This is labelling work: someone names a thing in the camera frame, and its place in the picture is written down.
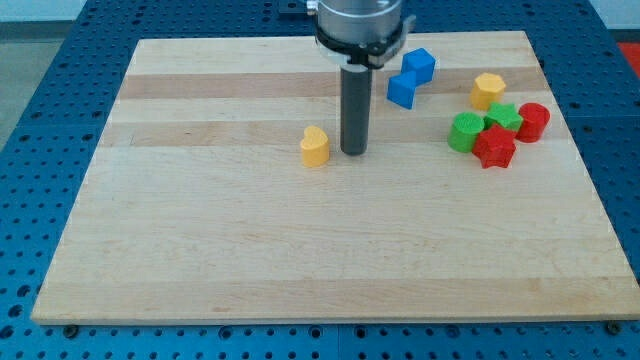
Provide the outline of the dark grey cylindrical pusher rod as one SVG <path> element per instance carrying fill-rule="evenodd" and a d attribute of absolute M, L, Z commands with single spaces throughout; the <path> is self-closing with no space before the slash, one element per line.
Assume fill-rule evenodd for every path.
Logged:
<path fill-rule="evenodd" d="M 350 156 L 362 155 L 368 145 L 372 71 L 340 74 L 340 148 Z"/>

